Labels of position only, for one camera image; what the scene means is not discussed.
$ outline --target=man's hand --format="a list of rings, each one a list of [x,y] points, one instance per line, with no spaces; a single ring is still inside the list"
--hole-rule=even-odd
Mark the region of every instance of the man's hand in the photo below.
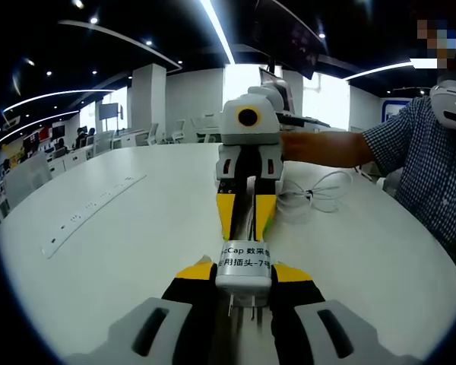
[[[374,159],[363,135],[352,132],[284,132],[285,160],[331,167],[355,167]]]

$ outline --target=plaid shirt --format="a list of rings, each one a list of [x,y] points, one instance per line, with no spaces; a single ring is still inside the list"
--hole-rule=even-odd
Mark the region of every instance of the plaid shirt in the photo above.
[[[404,168],[395,199],[456,264],[456,131],[439,124],[422,97],[363,136],[382,174]]]

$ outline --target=vr headset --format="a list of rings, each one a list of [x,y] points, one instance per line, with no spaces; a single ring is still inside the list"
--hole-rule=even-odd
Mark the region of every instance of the vr headset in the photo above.
[[[430,92],[432,110],[446,128],[456,129],[456,71],[447,71]]]

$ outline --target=black ceiling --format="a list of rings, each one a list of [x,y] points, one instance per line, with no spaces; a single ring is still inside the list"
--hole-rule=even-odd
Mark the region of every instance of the black ceiling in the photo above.
[[[259,2],[268,0],[212,0],[226,37],[231,45],[253,45],[254,23],[260,20],[255,11]],[[108,1],[82,0],[79,9],[70,0],[47,2],[11,2],[6,27],[1,28],[1,55],[6,74],[5,91],[0,94],[0,108],[62,90],[94,88],[119,75],[107,87],[116,89],[130,81],[128,76],[143,65],[156,62],[174,71],[175,67],[146,50],[108,34],[82,27],[61,25],[62,20],[88,22],[93,16],[98,25],[153,47],[177,61],[183,71],[221,67],[227,62],[217,35],[199,0]],[[319,2],[279,0],[316,33],[326,34],[322,53],[347,62],[362,71],[406,62],[417,47],[426,47],[416,39],[416,19],[446,18],[456,27],[456,4],[447,1],[439,8],[432,2],[414,0],[324,0]],[[273,14],[264,14],[263,23],[277,32],[284,11],[277,6]],[[263,51],[271,50],[270,43]],[[277,62],[287,67],[293,62],[277,54]],[[237,62],[266,62],[268,57],[256,52],[234,52]],[[29,65],[26,59],[34,62]],[[319,62],[316,71],[338,77],[354,74],[345,68]],[[414,97],[418,89],[395,90],[403,87],[431,87],[435,75],[413,68],[385,71],[356,78],[352,85],[380,97]],[[101,98],[93,94],[85,103]],[[21,116],[21,124],[56,113],[78,109],[80,94],[51,97],[28,103],[6,112],[7,119]]]

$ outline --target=power strip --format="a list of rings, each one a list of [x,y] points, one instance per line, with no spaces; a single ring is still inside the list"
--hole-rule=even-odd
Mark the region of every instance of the power strip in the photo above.
[[[42,252],[44,256],[50,259],[59,247],[61,247],[61,245],[88,219],[90,219],[95,213],[110,203],[118,195],[122,194],[130,186],[134,185],[146,176],[147,175],[143,175],[137,178],[127,176],[123,182],[116,184],[111,190],[102,193],[99,197],[93,199],[84,207],[80,208],[79,211],[73,214],[68,221],[61,224],[59,229],[53,233],[50,240],[42,245]]]

